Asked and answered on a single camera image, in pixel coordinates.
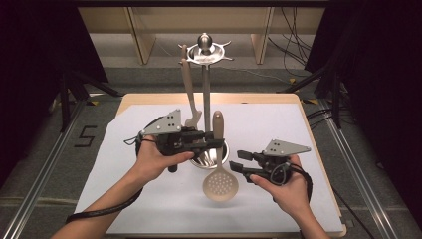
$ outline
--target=metal utensil holder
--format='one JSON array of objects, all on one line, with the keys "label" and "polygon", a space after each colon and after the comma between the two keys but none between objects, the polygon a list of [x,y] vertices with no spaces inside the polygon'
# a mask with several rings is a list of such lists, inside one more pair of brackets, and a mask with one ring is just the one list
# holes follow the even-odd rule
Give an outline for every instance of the metal utensil holder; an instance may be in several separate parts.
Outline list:
[{"label": "metal utensil holder", "polygon": [[[233,61],[233,59],[225,56],[224,47],[231,43],[226,44],[217,44],[214,43],[211,36],[206,33],[201,34],[198,37],[197,44],[187,48],[187,59],[189,63],[193,63],[202,67],[202,90],[203,90],[203,101],[204,101],[204,124],[205,131],[211,131],[211,81],[210,81],[210,67],[212,64],[218,63],[221,60]],[[223,163],[228,157],[229,147],[227,142],[225,142],[225,152],[226,155],[223,158]],[[205,153],[208,159],[216,162],[216,153],[212,150]],[[215,168],[216,163],[210,166],[205,166],[206,168]]]}]

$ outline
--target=person's left hand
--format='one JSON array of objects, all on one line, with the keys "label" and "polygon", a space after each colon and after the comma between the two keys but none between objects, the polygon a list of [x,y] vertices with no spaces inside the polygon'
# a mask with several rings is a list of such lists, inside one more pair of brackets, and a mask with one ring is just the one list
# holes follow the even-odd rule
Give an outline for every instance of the person's left hand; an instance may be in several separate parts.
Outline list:
[{"label": "person's left hand", "polygon": [[165,168],[182,163],[193,157],[193,152],[181,152],[172,156],[162,155],[155,144],[155,137],[147,135],[140,145],[137,161],[131,169],[144,183],[156,179]]}]

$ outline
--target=slotted spoon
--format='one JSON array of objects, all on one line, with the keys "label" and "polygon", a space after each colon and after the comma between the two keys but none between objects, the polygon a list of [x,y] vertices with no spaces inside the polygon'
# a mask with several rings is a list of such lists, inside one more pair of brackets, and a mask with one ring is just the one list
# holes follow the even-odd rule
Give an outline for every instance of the slotted spoon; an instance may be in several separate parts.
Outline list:
[{"label": "slotted spoon", "polygon": [[[224,119],[220,111],[213,116],[214,138],[220,139],[224,135]],[[202,189],[205,195],[213,201],[227,201],[232,199],[239,189],[237,178],[223,167],[223,147],[217,148],[217,167],[204,180]]]}]

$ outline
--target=white paper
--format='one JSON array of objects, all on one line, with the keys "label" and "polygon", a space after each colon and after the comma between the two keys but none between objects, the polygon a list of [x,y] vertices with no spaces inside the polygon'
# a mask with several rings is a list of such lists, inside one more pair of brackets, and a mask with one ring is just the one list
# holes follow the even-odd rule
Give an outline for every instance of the white paper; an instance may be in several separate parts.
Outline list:
[{"label": "white paper", "polygon": [[[117,116],[107,127],[104,141],[88,178],[76,211],[80,212],[112,187],[134,164],[134,145],[123,141],[134,136],[158,117],[181,109],[182,124],[192,117],[188,105],[135,105]],[[343,230],[325,174],[317,158],[300,106],[297,104],[223,104],[212,105],[224,116],[224,137],[229,145],[229,160],[246,167],[259,168],[256,162],[239,159],[237,150],[261,152],[272,138],[288,141],[312,150],[300,154],[304,170],[314,182],[311,207],[327,232]],[[198,125],[204,130],[204,115]],[[124,209],[107,233],[196,234],[196,233],[278,233],[297,232],[292,218],[273,202],[269,193],[247,183],[240,173],[237,195],[228,202],[214,202],[202,191],[202,182],[212,169],[191,162],[178,165],[175,173],[167,170],[148,183],[136,202]]]}]

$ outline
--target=aluminum rail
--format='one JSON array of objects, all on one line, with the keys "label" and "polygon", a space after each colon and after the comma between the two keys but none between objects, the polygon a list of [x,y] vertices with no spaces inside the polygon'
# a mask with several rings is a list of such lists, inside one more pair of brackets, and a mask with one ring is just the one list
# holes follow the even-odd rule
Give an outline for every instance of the aluminum rail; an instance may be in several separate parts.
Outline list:
[{"label": "aluminum rail", "polygon": [[78,116],[80,115],[81,111],[83,110],[85,104],[85,101],[77,102],[74,110],[72,111],[71,121],[69,122],[67,128],[60,133],[58,139],[56,140],[56,143],[50,151],[50,154],[47,157],[43,167],[41,168],[40,173],[32,184],[31,189],[25,196],[14,218],[11,220],[6,230],[6,233],[3,235],[4,239],[15,239],[19,238],[19,236],[21,235],[37,203],[37,200],[44,189],[44,186],[46,185],[51,173],[55,168],[58,158],[62,154],[66,142],[68,141],[69,135],[71,134],[75,122]]},{"label": "aluminum rail", "polygon": [[[328,110],[329,106],[325,100],[318,100],[320,108],[322,110]],[[344,160],[353,176],[360,193],[362,194],[363,200],[365,201],[370,213],[372,214],[373,220],[375,221],[382,238],[398,238],[391,221],[382,207],[380,201],[376,197],[372,187],[370,186],[362,168],[359,165],[356,157],[354,156],[347,140],[344,137],[341,129],[338,129],[332,119],[327,120],[329,129],[344,157]]]}]

